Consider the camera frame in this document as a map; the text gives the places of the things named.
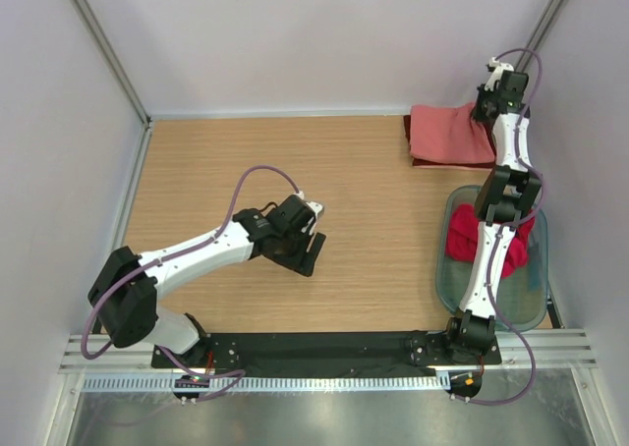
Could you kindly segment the salmon pink t shirt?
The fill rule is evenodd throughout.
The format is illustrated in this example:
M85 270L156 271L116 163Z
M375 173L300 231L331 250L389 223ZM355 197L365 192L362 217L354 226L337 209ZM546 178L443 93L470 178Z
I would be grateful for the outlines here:
M472 116L474 102L458 107L411 108L410 156L437 163L495 163L490 133Z

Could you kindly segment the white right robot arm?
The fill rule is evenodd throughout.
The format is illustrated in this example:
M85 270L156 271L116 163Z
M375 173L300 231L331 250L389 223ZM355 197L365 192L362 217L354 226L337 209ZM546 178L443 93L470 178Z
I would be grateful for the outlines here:
M500 62L487 69L472 118L491 126L496 155L475 201L480 223L470 281L442 340L443 353L456 363L476 362L495 346L497 292L508 249L543 187L528 153L529 76Z

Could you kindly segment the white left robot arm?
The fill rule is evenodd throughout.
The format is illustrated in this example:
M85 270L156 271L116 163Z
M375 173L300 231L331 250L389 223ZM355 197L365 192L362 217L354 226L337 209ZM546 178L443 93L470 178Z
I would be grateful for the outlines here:
M172 312L160 301L214 270L259 256L312 276L325 241L315 229L323 213L323 204L292 194L280 204L231 214L222 226L169 248L141 254L119 248L109 255L88 301L111 346L147 342L162 357L199 366L210 353L209 334L192 315Z

